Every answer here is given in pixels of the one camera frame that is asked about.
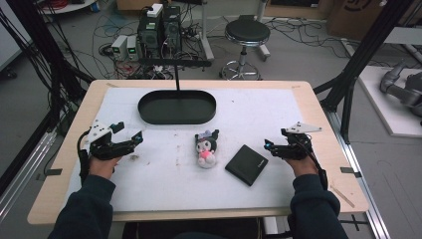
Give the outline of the person's right hand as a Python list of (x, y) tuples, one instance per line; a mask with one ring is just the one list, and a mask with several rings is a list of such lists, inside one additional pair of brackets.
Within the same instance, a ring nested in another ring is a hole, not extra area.
[(316, 164), (309, 156), (301, 160), (287, 159), (286, 163), (292, 168), (295, 177), (318, 173)]

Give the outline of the black oval tray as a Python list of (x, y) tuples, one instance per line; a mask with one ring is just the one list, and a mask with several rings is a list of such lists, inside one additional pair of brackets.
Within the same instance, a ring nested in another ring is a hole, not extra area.
[(140, 117), (151, 124), (202, 124), (216, 114), (215, 98), (198, 90), (159, 90), (147, 93), (137, 105)]

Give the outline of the grey power supply unit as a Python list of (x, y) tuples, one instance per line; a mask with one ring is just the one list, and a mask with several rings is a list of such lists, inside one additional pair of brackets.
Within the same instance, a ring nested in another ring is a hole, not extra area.
[(127, 56), (127, 37), (125, 35), (118, 36), (111, 44), (111, 49), (117, 61), (124, 61)]
[(131, 61), (138, 60), (138, 45), (137, 45), (137, 38), (135, 36), (128, 36), (126, 42), (126, 49), (128, 58)]

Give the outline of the black metal frame stand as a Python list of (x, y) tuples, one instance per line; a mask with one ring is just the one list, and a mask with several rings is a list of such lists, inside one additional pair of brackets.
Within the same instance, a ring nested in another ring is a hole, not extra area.
[(327, 96), (320, 101), (320, 105), (330, 113), (335, 113), (338, 104), (343, 102), (339, 132), (347, 144), (350, 144), (349, 123), (354, 85), (373, 55), (398, 24), (412, 2), (413, 0), (387, 0), (380, 15), (375, 19), (371, 28), (363, 37), (360, 45), (340, 74), (332, 80), (314, 88), (316, 95), (329, 90)]
[(35, 147), (35, 143), (41, 139), (46, 131), (52, 130), (59, 123), (60, 110), (63, 106), (67, 102), (76, 102), (85, 96), (87, 91), (83, 89), (80, 81), (89, 85), (95, 80), (94, 77), (79, 70), (65, 59), (44, 22), (41, 9), (34, 0), (6, 0), (6, 3), (29, 34), (33, 44), (48, 66), (47, 72), (43, 73), (43, 63), (37, 59), (37, 54), (33, 51), (31, 45), (24, 43), (24, 39), (12, 28), (4, 12), (0, 9), (0, 23), (26, 55), (37, 76), (48, 89), (50, 110), (0, 177), (0, 196), (5, 194), (12, 180), (16, 178), (18, 171), (27, 161), (30, 151)]

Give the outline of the white platform board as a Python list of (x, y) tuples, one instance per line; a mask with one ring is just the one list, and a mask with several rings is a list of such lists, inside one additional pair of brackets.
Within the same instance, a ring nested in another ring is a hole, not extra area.
[(422, 118), (379, 89), (381, 79), (388, 71), (387, 67), (367, 66), (360, 74), (359, 82), (390, 135), (422, 138)]

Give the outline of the black computer tower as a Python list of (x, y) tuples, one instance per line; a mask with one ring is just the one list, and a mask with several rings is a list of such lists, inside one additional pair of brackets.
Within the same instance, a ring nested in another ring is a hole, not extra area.
[(162, 55), (174, 55), (180, 52), (181, 47), (181, 24), (180, 7), (167, 6), (163, 12), (164, 41)]
[(138, 40), (142, 57), (151, 59), (161, 58), (163, 43), (163, 26), (160, 17), (148, 17), (142, 14), (137, 28)]

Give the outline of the white table mat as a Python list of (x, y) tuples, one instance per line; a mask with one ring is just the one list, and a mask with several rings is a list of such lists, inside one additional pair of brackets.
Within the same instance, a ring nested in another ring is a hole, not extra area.
[[(124, 122), (113, 136), (120, 142), (142, 131), (143, 142), (125, 156), (111, 177), (116, 189), (111, 204), (116, 212), (189, 211), (213, 209), (283, 208), (294, 190), (292, 170), (264, 149), (265, 139), (285, 143), (281, 128), (302, 120), (290, 90), (213, 89), (214, 118), (204, 124), (155, 125), (143, 121), (137, 104), (144, 89), (112, 88), (96, 119), (110, 125)], [(216, 165), (202, 168), (195, 135), (219, 130)], [(225, 169), (244, 145), (269, 162), (252, 186)]]

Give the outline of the light wooden table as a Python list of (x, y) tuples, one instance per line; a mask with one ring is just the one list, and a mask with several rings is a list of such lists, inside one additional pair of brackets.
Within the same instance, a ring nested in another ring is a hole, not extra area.
[[(53, 224), (58, 214), (68, 201), (68, 197), (81, 187), (79, 177), (79, 157), (77, 149), (86, 147), (87, 137), (82, 134), (91, 128), (96, 120), (106, 91), (112, 88), (144, 89), (147, 93), (159, 90), (176, 90), (176, 84), (168, 80), (96, 80), (83, 99), (81, 107), (64, 139), (53, 167), (61, 168), (61, 175), (49, 176), (37, 196), (28, 215), (29, 223), (33, 225)], [(320, 107), (319, 101), (311, 87), (304, 81), (207, 81), (184, 80), (180, 83), (180, 90), (198, 90), (211, 94), (213, 89), (273, 89), (290, 90), (293, 92), (302, 120), (307, 124), (320, 126), (321, 131), (311, 132), (313, 150), (328, 178), (328, 188), (335, 186), (355, 207), (351, 208), (335, 192), (331, 191), (340, 202), (343, 213), (364, 212), (368, 208), (356, 178), (352, 174), (341, 173), (341, 167), (349, 167), (349, 163), (339, 145), (334, 132)], [(283, 208), (256, 209), (213, 209), (213, 210), (175, 210), (150, 212), (116, 212), (113, 210), (115, 221), (158, 221), (185, 220), (206, 218), (238, 218), (283, 216), (290, 212), (290, 204)]]

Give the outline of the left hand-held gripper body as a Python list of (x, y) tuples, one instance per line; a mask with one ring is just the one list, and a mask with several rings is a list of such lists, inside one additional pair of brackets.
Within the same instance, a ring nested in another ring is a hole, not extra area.
[(89, 153), (100, 160), (110, 160), (133, 152), (133, 147), (129, 145), (129, 140), (112, 142), (112, 135), (113, 132), (109, 125), (96, 119), (88, 134)]

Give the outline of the black and white plush toy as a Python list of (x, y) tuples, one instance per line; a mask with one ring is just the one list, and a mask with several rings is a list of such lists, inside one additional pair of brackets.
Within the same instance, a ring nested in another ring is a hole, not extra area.
[(212, 168), (216, 165), (215, 151), (219, 130), (206, 130), (195, 135), (195, 149), (198, 153), (197, 162), (202, 168)]

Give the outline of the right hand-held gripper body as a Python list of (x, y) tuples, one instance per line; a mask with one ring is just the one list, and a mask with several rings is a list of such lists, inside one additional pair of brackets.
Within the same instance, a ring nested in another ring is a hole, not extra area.
[(312, 140), (308, 136), (309, 132), (321, 131), (320, 126), (315, 126), (298, 121), (296, 124), (286, 127), (293, 135), (286, 137), (288, 144), (282, 147), (283, 159), (301, 160), (307, 157), (312, 151)]

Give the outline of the thin wooden stick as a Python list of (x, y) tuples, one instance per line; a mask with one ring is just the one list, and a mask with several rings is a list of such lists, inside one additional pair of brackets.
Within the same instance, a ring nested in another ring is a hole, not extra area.
[(349, 200), (340, 190), (338, 190), (335, 186), (330, 186), (331, 191), (335, 192), (342, 200), (344, 200), (351, 208), (355, 207), (355, 204)]

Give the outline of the black round stool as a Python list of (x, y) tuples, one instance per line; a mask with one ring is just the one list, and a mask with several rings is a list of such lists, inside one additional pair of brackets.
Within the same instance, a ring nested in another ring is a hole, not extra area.
[(246, 61), (247, 49), (263, 46), (271, 35), (270, 29), (254, 17), (241, 16), (227, 24), (225, 37), (232, 43), (242, 47), (240, 58), (228, 62), (220, 71), (219, 76), (228, 81), (254, 80), (260, 81), (259, 70)]

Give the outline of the person's left hand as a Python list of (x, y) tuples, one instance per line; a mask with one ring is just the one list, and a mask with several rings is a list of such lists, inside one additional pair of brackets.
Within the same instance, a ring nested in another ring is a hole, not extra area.
[(120, 157), (110, 160), (100, 160), (94, 156), (90, 158), (89, 175), (100, 176), (105, 179), (110, 179), (114, 168), (118, 165)]

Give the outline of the brown cardboard box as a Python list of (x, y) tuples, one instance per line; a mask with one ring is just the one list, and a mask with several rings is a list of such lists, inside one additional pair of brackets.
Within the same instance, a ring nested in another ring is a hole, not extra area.
[(383, 9), (382, 0), (333, 0), (326, 29), (331, 36), (362, 40)]

